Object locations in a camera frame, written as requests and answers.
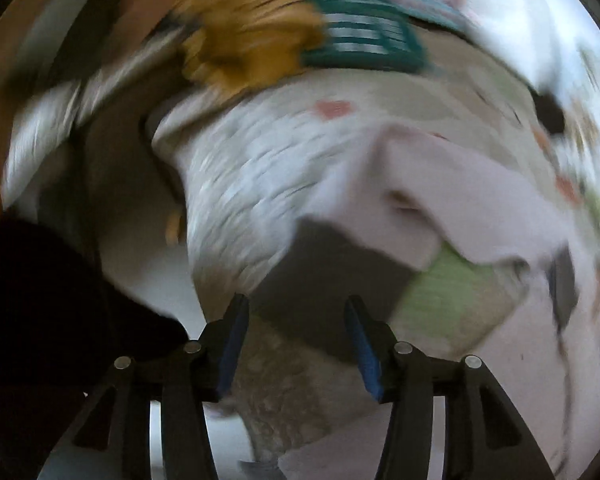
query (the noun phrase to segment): laundry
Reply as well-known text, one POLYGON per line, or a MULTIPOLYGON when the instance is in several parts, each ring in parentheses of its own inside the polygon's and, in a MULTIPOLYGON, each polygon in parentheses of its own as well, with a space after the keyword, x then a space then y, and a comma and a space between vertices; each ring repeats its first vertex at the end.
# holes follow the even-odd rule
POLYGON ((429 269, 406 285, 391 326, 418 347, 459 359, 513 312, 527 289, 515 265, 472 264, 445 243, 429 269))
POLYGON ((530 266, 548 264, 566 240, 563 217, 519 173, 401 124, 369 131, 304 215, 416 270, 443 240, 475 264, 530 266))
MULTIPOLYGON (((393 0, 399 6, 402 0, 393 0)), ((553 89, 557 30, 545 0, 437 0, 464 17, 463 33, 536 91, 553 89)))
POLYGON ((300 53, 324 39, 310 0, 178 0, 175 12, 202 24, 184 42, 184 75, 226 97, 300 73, 300 53))
MULTIPOLYGON (((531 277, 529 294, 524 301, 465 354, 479 355, 507 395, 518 400, 516 407, 533 431, 549 464, 555 467, 564 463, 565 471, 561 477, 579 478, 582 455, 600 446, 600 437, 595 435, 595 428, 600 428, 600 396, 594 392, 600 388, 600 281, 591 272, 590 256, 573 234, 569 236, 569 245, 580 297, 568 329, 562 334, 555 333, 548 288, 544 277, 538 273, 531 277), (554 332, 552 336, 546 336, 551 332, 554 332), (594 360, 599 363, 598 367, 586 365, 594 360), (520 377, 529 367, 536 373, 521 381, 520 377), (535 395, 541 389, 552 396, 541 399, 535 395), (573 418, 572 424, 563 425, 562 410, 573 418), (556 444, 557 435, 565 437, 563 444, 556 444)), ((434 399, 430 472, 442 470, 445 456, 444 438, 436 439, 436 428, 440 428, 436 408, 434 399)), ((334 433, 287 452, 279 458, 278 466, 287 480, 373 478, 382 455, 390 415, 390 405, 379 406, 334 433)))

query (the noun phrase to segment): clothing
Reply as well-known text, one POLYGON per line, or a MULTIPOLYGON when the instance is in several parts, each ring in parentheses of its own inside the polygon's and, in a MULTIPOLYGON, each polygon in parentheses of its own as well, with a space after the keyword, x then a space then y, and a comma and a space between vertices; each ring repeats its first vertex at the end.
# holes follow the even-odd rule
POLYGON ((322 43, 322 16, 308 0, 178 0, 202 28, 184 42, 184 74, 229 98, 301 72, 300 53, 322 43))
POLYGON ((390 0, 314 0, 324 13, 326 40, 302 53, 306 66, 418 72, 425 51, 404 12, 390 0))
POLYGON ((519 173, 398 123, 370 128, 303 213, 416 270, 443 239, 474 264, 530 266, 566 243, 564 217, 519 173))
MULTIPOLYGON (((221 114, 213 113, 209 89, 197 88, 154 136, 154 146, 184 184, 189 260, 205 317, 220 317, 236 290, 251 299, 253 316, 232 392, 256 460, 268 462, 375 409, 342 323, 347 295, 359 294, 376 319, 405 337, 392 315, 415 283, 414 271, 364 250, 331 226, 299 221, 315 186, 364 142, 368 126, 401 122, 441 134, 521 173, 571 215, 534 137, 537 120, 524 85, 455 36, 420 30, 418 40, 436 65, 427 76, 315 70, 221 114)), ((524 289, 514 287, 509 306, 520 304, 524 289)), ((499 318, 490 317, 490 297, 482 290, 474 288, 475 303, 464 304, 465 312, 483 312, 487 322, 471 334, 477 336, 472 346, 502 319, 502 310, 499 318)), ((544 338, 554 334, 551 310, 549 301, 544 338)), ((462 355, 468 344, 458 340, 456 347, 444 339, 413 342, 447 359, 462 355)), ((525 368, 520 376, 535 372, 525 368)), ((563 419, 564 392, 539 390, 536 396, 558 399, 556 410, 539 420, 554 430, 563 419)), ((562 442, 561 431, 554 431, 545 445, 550 456, 562 442)), ((560 459, 558 453, 552 466, 560 459)))
POLYGON ((465 18, 464 33, 536 91, 552 91, 560 70, 557 24, 546 0, 437 0, 465 18))

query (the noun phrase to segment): crumpled fabric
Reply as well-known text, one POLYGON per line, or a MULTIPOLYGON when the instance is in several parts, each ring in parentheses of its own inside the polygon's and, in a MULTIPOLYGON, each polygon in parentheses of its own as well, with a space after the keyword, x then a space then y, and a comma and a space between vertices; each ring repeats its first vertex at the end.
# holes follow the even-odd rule
POLYGON ((202 23, 184 42, 185 77, 225 98, 300 73, 302 51, 323 40, 309 0, 179 0, 175 12, 202 23))
POLYGON ((403 124, 381 124, 315 189, 304 215, 426 270, 443 240, 474 264, 535 267, 565 245, 565 218, 522 175, 403 124))
MULTIPOLYGON (((600 282, 575 232, 570 251, 580 295, 563 332, 555 329, 546 280, 536 273, 521 304, 467 352, 483 359, 515 403, 559 480, 580 478, 600 449, 600 282)), ((290 450, 279 458, 280 470, 288 480, 373 478, 389 419, 390 408, 378 407, 290 450)), ((444 453, 444 442, 434 441, 437 470, 444 453)))
POLYGON ((3 207, 13 205, 74 125, 83 126, 113 94, 171 59, 180 40, 179 30, 156 36, 132 57, 98 70, 87 82, 65 82, 30 100, 13 123, 0 186, 3 207))
MULTIPOLYGON (((182 177, 189 261, 208 320, 222 316, 236 290, 253 294, 271 275, 293 243, 315 185, 349 148, 362 142, 364 128, 373 124, 408 120, 440 134, 518 171, 559 210, 580 218, 580 211, 572 211, 556 189, 551 163, 534 137, 537 118, 524 85, 459 38, 427 31, 419 31, 418 38, 439 67, 433 75, 315 70, 242 99, 222 113, 205 96, 208 87, 196 88, 162 120, 154 148, 182 177)), ((585 220, 578 220, 578 231, 588 239, 588 223, 580 225, 585 220)), ((349 262, 347 253, 333 251, 331 257, 349 262)), ((287 306, 285 301, 275 304, 287 306)), ((550 300, 544 305, 546 323, 533 332, 542 337, 555 331, 550 300)), ((356 386, 360 375, 354 366, 299 348, 296 339, 281 336, 257 316, 250 333, 234 395, 256 460, 268 461, 314 442, 363 414, 365 399, 372 402, 363 386, 356 386), (288 376, 291 382, 285 383, 288 376)), ((433 354, 432 346, 420 349, 433 354)), ((510 354, 520 358, 520 353, 510 354)), ((554 369, 559 356, 549 357, 547 369, 554 369)), ((526 353, 520 362, 528 362, 526 353)), ((543 437, 550 456, 552 443, 562 442, 563 391, 534 393, 539 404, 555 405, 537 426, 551 430, 543 437)), ((552 466, 561 458, 555 456, 552 466)))
POLYGON ((80 100, 80 83, 69 82, 29 102, 13 124, 2 174, 2 205, 13 205, 45 157, 68 139, 80 100))

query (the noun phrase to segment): beige fabric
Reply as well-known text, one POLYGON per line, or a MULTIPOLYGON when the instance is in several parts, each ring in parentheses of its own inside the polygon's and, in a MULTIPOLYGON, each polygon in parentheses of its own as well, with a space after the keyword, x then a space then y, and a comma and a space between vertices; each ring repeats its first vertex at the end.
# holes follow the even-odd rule
POLYGON ((77 126, 91 119, 113 95, 138 81, 149 71, 176 57, 182 35, 179 30, 148 40, 127 59, 99 69, 85 83, 76 117, 77 126))
POLYGON ((13 121, 9 155, 2 172, 2 205, 13 205, 40 167, 74 126, 81 85, 69 82, 30 100, 13 121))
MULTIPOLYGON (((521 173, 568 219, 584 225, 587 242, 597 250, 586 215, 571 209, 555 187, 552 165, 536 141, 540 126, 525 86, 452 35, 422 31, 420 40, 434 61, 424 76, 316 70, 226 110, 215 108, 205 91, 196 92, 165 117, 154 146, 184 181, 192 276, 207 319, 218 318, 235 291, 256 289, 288 250, 315 184, 367 128, 385 121, 407 121, 521 173)), ((514 280, 510 298, 521 286, 514 280)), ((422 350, 446 357, 461 351, 443 352, 426 341, 422 350)), ((563 384, 564 372, 554 373, 555 383, 563 384)), ((354 367, 282 336, 258 316, 234 393, 262 460, 313 442, 372 409, 354 367)), ((553 428, 554 448, 563 442, 565 394, 538 393, 539 401, 557 406, 544 422, 553 428)), ((553 451, 547 446, 549 458, 553 451)))

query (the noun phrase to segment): patterned fabric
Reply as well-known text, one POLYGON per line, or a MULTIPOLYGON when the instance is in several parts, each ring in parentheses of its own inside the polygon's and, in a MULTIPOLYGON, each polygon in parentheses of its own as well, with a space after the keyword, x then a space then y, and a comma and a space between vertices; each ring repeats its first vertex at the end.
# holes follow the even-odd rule
POLYGON ((326 44, 307 51, 307 66, 416 72, 423 48, 390 0, 314 0, 327 22, 326 44))
POLYGON ((573 218, 588 254, 599 250, 586 211, 574 208, 556 187, 554 169, 536 140, 542 128, 526 87, 452 35, 420 31, 418 39, 433 65, 426 76, 316 70, 221 114, 201 90, 165 117, 154 146, 185 184, 196 291, 209 320, 221 316, 236 290, 254 298, 234 394, 258 460, 314 442, 373 409, 348 351, 342 351, 345 335, 338 332, 338 305, 347 294, 362 292, 377 317, 430 355, 449 358, 468 348, 487 349, 490 368, 547 460, 554 470, 567 471, 571 430, 564 418, 576 386, 566 371, 570 359, 556 339, 544 278, 519 277, 511 266, 467 268, 443 253, 428 273, 414 279, 395 262, 363 253, 346 239, 319 236, 319 226, 298 225, 312 187, 366 127, 407 120, 521 173, 573 218), (313 230, 310 236, 302 234, 306 229, 313 230), (449 290, 459 282, 465 282, 462 293, 445 308, 449 290), (516 308, 525 298, 532 304, 516 308), (424 304, 433 304, 437 314, 427 317, 424 304), (542 322, 536 319, 541 313, 546 314, 542 322), (530 342, 531 332, 499 341, 498 327, 519 322, 536 324, 533 334, 542 344, 530 342), (520 348, 525 348, 523 363, 513 363, 520 348), (518 386, 532 383, 536 374, 545 386, 538 383, 530 397, 518 386))

